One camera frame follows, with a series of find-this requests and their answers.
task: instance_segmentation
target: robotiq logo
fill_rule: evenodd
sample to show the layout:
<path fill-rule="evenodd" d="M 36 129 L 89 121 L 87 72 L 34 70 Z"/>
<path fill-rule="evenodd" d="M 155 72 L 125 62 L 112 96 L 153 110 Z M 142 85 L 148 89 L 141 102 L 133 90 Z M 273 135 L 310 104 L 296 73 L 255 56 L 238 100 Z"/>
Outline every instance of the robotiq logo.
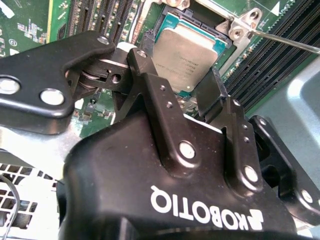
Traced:
<path fill-rule="evenodd" d="M 151 194 L 151 204 L 153 208 L 161 213 L 166 214 L 172 210 L 172 214 L 175 217 L 179 217 L 182 219 L 187 219 L 190 221 L 197 220 L 199 223 L 208 224 L 210 221 L 218 228 L 223 228 L 225 226 L 230 230 L 249 230 L 249 225 L 252 230 L 262 230 L 262 223 L 264 222 L 264 218 L 262 212 L 258 209 L 250 209 L 250 216 L 245 216 L 244 214 L 240 214 L 237 212 L 232 212 L 228 209 L 220 209 L 217 206 L 207 207 L 201 201 L 195 201 L 192 204 L 192 214 L 189 213 L 189 205 L 188 199 L 186 197 L 182 198 L 182 208 L 183 211 L 178 211 L 178 196 L 176 194 L 172 194 L 172 198 L 168 193 L 163 190 L 160 190 L 156 186 L 152 186 L 151 189 L 153 193 Z M 157 203 L 157 198 L 161 197 L 165 199 L 165 205 L 160 206 Z M 202 209 L 202 216 L 199 215 L 199 209 Z"/>

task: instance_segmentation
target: motherboard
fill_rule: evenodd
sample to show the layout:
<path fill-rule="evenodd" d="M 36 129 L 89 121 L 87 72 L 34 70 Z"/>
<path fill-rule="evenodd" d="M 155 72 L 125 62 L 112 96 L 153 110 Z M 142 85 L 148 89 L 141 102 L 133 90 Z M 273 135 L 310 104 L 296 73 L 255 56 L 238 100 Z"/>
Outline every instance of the motherboard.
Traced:
<path fill-rule="evenodd" d="M 242 36 L 219 11 L 264 33 L 320 44 L 316 0 L 0 0 L 0 9 L 0 58 L 97 31 L 151 55 L 192 117 L 198 112 L 195 88 L 212 67 L 249 112 L 314 58 L 283 43 Z M 72 122 L 86 137 L 110 125 L 113 114 L 111 92 L 100 89 L 76 102 Z"/>

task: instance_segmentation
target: electronic component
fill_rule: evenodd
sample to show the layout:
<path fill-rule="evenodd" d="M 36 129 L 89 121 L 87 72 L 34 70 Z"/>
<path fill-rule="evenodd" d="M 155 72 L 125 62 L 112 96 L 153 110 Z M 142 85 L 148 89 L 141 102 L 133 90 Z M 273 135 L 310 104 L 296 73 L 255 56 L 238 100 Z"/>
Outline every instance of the electronic component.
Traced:
<path fill-rule="evenodd" d="M 86 106 L 84 109 L 84 113 L 93 114 L 95 109 L 93 107 Z"/>
<path fill-rule="evenodd" d="M 167 13 L 155 39 L 153 61 L 158 74 L 177 93 L 191 92 L 224 51 L 226 43 Z"/>
<path fill-rule="evenodd" d="M 91 119 L 91 113 L 89 112 L 84 112 L 81 116 L 80 121 L 89 121 Z"/>

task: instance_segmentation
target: green circuit board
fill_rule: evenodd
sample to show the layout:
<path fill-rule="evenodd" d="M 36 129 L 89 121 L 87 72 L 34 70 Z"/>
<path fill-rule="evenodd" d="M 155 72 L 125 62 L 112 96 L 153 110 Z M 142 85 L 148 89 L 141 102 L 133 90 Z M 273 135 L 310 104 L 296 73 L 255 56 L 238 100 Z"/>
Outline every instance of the green circuit board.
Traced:
<path fill-rule="evenodd" d="M 0 58 L 66 38 L 84 29 L 102 31 L 106 37 L 114 34 L 115 38 L 118 36 L 119 42 L 128 41 L 128 33 L 141 4 L 140 0 L 2 1 L 14 15 L 8 17 L 8 13 L 4 14 L 3 9 L 2 12 L 0 11 Z M 261 9 L 262 18 L 257 29 L 263 32 L 268 32 L 286 14 L 287 9 L 295 4 L 295 0 L 214 0 L 214 2 L 238 17 L 252 8 L 257 7 Z M 137 45 L 140 44 L 143 34 L 155 27 L 164 7 L 164 3 L 153 3 L 151 5 L 137 38 Z M 118 11 L 125 8 L 127 8 L 127 11 L 118 17 Z M 101 11 L 104 10 L 109 11 L 109 18 L 101 14 Z M 80 22 L 82 21 L 83 23 L 84 18 L 89 19 L 89 21 L 81 27 Z M 249 55 L 254 50 L 260 40 L 260 37 L 252 38 L 251 43 L 222 76 L 224 81 L 228 79 L 233 68 L 241 64 L 244 56 Z M 215 66 L 220 68 L 233 54 L 235 49 L 236 47 L 233 45 L 229 49 L 226 49 Z M 83 118 L 82 116 L 86 113 L 86 107 L 88 107 L 91 100 L 91 97 L 86 97 L 83 102 L 83 108 L 77 109 L 72 118 L 72 124 L 77 126 L 79 134 L 83 138 L 110 125 L 113 116 L 114 110 L 111 94 L 109 91 L 105 91 L 101 93 L 98 99 L 98 104 L 103 107 L 94 109 L 89 119 L 86 119 L 86 116 Z M 108 116 L 104 115 L 101 109 L 111 114 Z M 196 109 L 189 114 L 192 116 L 197 114 Z"/>
<path fill-rule="evenodd" d="M 5 0 L 0 9 L 0 58 L 47 42 L 49 1 Z"/>

